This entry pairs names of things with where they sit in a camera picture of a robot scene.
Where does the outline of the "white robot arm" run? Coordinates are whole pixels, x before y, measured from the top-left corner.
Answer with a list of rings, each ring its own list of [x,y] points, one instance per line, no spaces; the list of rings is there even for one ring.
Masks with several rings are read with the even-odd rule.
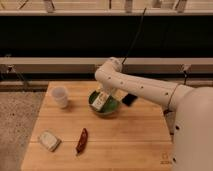
[[[107,92],[120,89],[176,113],[171,171],[213,171],[213,87],[123,74],[115,57],[96,70],[95,79]]]

